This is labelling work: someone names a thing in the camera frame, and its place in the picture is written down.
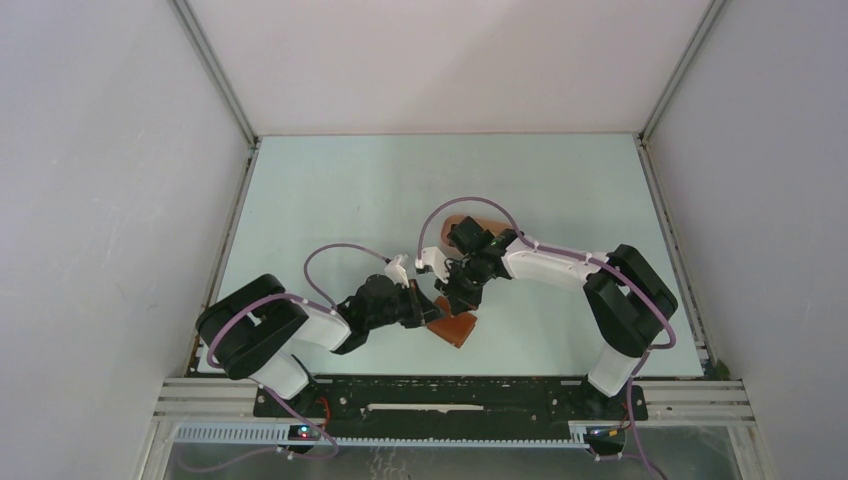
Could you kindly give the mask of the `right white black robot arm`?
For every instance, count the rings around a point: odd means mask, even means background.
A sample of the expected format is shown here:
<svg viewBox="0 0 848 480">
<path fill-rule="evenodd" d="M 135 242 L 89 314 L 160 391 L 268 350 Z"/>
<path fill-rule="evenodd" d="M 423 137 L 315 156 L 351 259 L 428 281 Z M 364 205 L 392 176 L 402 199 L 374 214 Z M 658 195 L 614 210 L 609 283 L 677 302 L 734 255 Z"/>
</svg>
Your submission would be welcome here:
<svg viewBox="0 0 848 480">
<path fill-rule="evenodd" d="M 452 314 L 479 308 L 495 279 L 534 281 L 581 292 L 604 341 L 581 392 L 585 411 L 606 418 L 622 403 L 621 390 L 656 337 L 669 330 L 679 304 L 641 252 L 626 244 L 612 252 L 580 252 L 537 242 L 507 227 L 493 232 L 471 216 L 444 236 L 458 255 L 422 246 L 415 266 L 436 276 Z"/>
</svg>

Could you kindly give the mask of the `brown leather card holder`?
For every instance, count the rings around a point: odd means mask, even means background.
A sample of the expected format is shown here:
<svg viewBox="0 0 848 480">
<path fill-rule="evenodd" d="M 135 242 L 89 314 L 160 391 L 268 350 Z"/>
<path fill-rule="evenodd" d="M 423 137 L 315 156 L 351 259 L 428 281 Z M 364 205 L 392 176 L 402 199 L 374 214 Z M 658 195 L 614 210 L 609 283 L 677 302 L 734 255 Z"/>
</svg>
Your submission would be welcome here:
<svg viewBox="0 0 848 480">
<path fill-rule="evenodd" d="M 460 349 L 473 332 L 477 323 L 477 316 L 471 312 L 451 314 L 449 302 L 443 296 L 439 296 L 434 303 L 443 311 L 444 315 L 429 322 L 426 328 L 451 346 Z"/>
</svg>

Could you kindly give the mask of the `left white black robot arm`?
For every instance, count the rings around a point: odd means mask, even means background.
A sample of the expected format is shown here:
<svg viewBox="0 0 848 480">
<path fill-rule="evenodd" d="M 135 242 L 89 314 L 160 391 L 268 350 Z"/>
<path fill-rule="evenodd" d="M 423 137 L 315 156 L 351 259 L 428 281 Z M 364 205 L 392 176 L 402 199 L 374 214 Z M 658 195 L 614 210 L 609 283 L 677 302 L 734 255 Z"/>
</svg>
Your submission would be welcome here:
<svg viewBox="0 0 848 480">
<path fill-rule="evenodd" d="M 284 351 L 287 343 L 307 342 L 344 355 L 373 330 L 393 324 L 419 328 L 443 314 L 413 280 L 397 283 L 374 274 L 329 308 L 288 293 L 275 276 L 263 274 L 208 307 L 195 328 L 211 355 L 210 366 L 231 380 L 250 379 L 272 390 L 278 404 L 299 417 L 314 408 L 316 390 L 302 362 Z"/>
</svg>

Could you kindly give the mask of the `pink oval tray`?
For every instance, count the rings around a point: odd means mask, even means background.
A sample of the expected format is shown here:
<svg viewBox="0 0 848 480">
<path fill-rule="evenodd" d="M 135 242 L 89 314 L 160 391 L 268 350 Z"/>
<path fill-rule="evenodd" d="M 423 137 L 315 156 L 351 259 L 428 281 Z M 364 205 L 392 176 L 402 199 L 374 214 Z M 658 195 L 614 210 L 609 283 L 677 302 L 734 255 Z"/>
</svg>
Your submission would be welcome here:
<svg viewBox="0 0 848 480">
<path fill-rule="evenodd" d="M 511 224 L 505 221 L 466 214 L 451 215 L 441 227 L 440 249 L 449 258 L 460 258 L 467 251 L 467 246 L 477 247 L 491 242 L 511 228 Z"/>
</svg>

